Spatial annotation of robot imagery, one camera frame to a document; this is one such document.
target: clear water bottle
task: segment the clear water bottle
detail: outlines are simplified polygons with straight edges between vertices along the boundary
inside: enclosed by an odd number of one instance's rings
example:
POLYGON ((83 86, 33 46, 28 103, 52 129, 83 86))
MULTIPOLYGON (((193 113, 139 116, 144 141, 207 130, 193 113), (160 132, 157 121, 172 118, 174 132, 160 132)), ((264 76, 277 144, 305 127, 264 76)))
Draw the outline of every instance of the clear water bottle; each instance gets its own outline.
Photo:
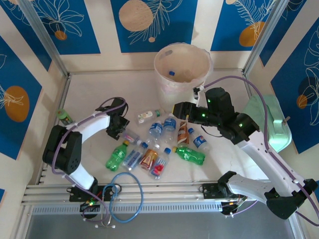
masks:
POLYGON ((163 126, 160 121, 156 121, 152 124, 149 130, 149 138, 146 140, 148 145, 156 146, 158 141, 163 134, 163 126))
POLYGON ((171 143, 174 140, 174 132, 176 130, 176 120, 173 114, 169 114, 164 121, 163 140, 165 143, 171 143))
POLYGON ((123 165, 131 171, 134 169, 142 160, 143 155, 148 148, 148 144, 138 141, 137 146, 132 150, 132 152, 124 159, 123 165))
POLYGON ((205 140, 205 138, 199 133, 195 132, 193 128, 189 128, 188 133, 190 139, 193 141, 193 143, 199 150, 204 151, 205 153, 208 153, 211 150, 211 147, 205 140))
POLYGON ((121 134, 121 137, 126 139, 131 144, 137 144, 137 142, 140 140, 140 136, 128 128, 125 129, 125 131, 121 134))
POLYGON ((158 156, 154 165, 152 166, 152 168, 150 170, 150 174, 155 179, 159 179, 161 177, 161 175, 163 174, 163 171, 166 168, 168 161, 169 161, 169 154, 170 154, 170 149, 166 148, 164 150, 164 153, 162 153, 158 156))
POLYGON ((155 119, 157 117, 160 117, 164 114, 163 109, 158 109, 158 110, 147 110, 143 112, 137 113, 137 123, 138 125, 149 122, 152 119, 155 119))

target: orange circle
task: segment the orange circle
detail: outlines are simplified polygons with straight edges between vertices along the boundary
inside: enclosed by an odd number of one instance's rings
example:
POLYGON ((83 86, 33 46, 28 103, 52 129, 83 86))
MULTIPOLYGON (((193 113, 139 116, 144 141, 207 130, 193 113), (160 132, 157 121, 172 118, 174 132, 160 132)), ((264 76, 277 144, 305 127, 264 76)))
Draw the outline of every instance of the orange circle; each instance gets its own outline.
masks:
POLYGON ((6 90, 4 98, 7 99, 4 107, 9 118, 15 122, 25 121, 29 113, 30 102, 28 93, 24 88, 11 86, 6 90))
POLYGON ((54 35, 55 35, 55 37, 56 38, 58 38, 59 40, 61 40, 61 41, 64 41, 64 40, 66 40, 66 38, 67 38, 67 35, 65 34, 65 32, 64 31, 56 31, 55 33, 54 33, 54 35))
POLYGON ((119 11, 122 26, 128 31, 143 31, 153 22, 150 7, 141 0, 127 1, 119 11))
POLYGON ((264 25, 263 21, 259 21, 246 27, 239 36, 239 44, 246 47, 254 46, 264 25))
POLYGON ((306 108, 306 106, 307 106, 307 97, 304 96, 304 95, 298 96, 298 98, 297 98, 297 106, 300 109, 306 108))
POLYGON ((155 42, 155 38, 154 38, 154 37, 150 37, 150 38, 149 38, 149 42, 150 42, 150 43, 155 42))

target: plastic bag liner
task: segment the plastic bag liner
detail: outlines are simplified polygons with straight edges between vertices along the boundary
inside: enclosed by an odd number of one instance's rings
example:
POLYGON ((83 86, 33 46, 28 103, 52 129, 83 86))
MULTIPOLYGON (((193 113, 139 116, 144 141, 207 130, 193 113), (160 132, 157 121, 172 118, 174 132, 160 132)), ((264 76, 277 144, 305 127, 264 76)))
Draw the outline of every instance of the plastic bag liner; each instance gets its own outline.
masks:
POLYGON ((154 60, 159 103, 166 112, 180 102, 195 102, 193 88, 213 71, 209 52, 186 43, 164 47, 154 60))

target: beige circle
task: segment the beige circle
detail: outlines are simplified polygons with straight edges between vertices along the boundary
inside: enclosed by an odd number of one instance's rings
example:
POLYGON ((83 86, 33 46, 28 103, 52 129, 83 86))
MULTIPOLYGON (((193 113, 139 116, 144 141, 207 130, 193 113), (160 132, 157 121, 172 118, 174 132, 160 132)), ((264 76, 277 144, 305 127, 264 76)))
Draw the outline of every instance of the beige circle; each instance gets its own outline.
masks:
POLYGON ((14 5, 18 5, 17 0, 8 0, 9 2, 13 3, 14 5))
POLYGON ((128 31, 143 31, 153 22, 152 10, 141 0, 127 1, 119 11, 120 22, 128 31))
POLYGON ((150 37, 150 38, 149 38, 149 42, 151 42, 151 43, 152 43, 152 42, 155 42, 155 38, 154 38, 154 37, 150 37))
POLYGON ((237 0, 226 0, 227 4, 234 4, 237 0))

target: bottle label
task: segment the bottle label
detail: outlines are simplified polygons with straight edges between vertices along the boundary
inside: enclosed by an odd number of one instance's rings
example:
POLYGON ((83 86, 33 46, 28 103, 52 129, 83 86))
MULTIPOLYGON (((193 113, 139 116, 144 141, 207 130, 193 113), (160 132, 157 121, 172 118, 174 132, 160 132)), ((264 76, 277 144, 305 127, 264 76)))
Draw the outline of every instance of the bottle label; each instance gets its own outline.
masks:
POLYGON ((124 159, 123 164, 124 164, 124 165, 127 164, 127 163, 130 161, 131 157, 132 157, 135 153, 136 153, 136 151, 135 151, 135 150, 132 150, 132 152, 124 159))
POLYGON ((133 158, 128 162, 127 166, 130 168, 134 168, 136 166, 136 164, 139 162, 139 160, 141 159, 142 155, 140 152, 136 152, 136 154, 134 154, 133 158))
POLYGON ((204 139, 204 137, 203 136, 199 136, 199 137, 197 137, 195 140, 194 140, 194 144, 195 144, 195 146, 198 148, 198 147, 200 147, 203 143, 205 143, 206 142, 206 140, 204 139))
POLYGON ((126 134, 125 136, 124 136, 124 139, 126 139, 128 142, 130 142, 130 143, 133 143, 134 142, 134 139, 132 138, 132 137, 130 137, 128 134, 126 134))
POLYGON ((140 121, 140 120, 144 120, 144 119, 146 119, 148 117, 152 117, 152 116, 153 116, 153 112, 152 111, 147 111, 145 113, 142 113, 142 114, 138 115, 138 118, 139 118, 139 121, 140 121))
POLYGON ((153 128, 156 129, 160 134, 163 130, 163 126, 160 123, 153 123, 150 130, 153 128))
POLYGON ((160 111, 159 110, 156 110, 155 113, 156 113, 156 117, 160 117, 160 111))
POLYGON ((176 120, 172 118, 165 119, 164 121, 164 127, 166 126, 172 126, 174 129, 176 129, 176 120))
POLYGON ((148 149, 146 151, 146 154, 142 158, 140 165, 142 166, 143 169, 150 170, 150 168, 153 166, 157 156, 158 156, 158 154, 155 151, 148 149))
POLYGON ((166 160, 158 158, 153 168, 151 169, 151 174, 159 178, 164 171, 166 165, 166 160))
POLYGON ((177 144, 187 143, 189 144, 189 134, 187 132, 187 124, 186 121, 182 121, 180 123, 180 127, 177 134, 177 144))

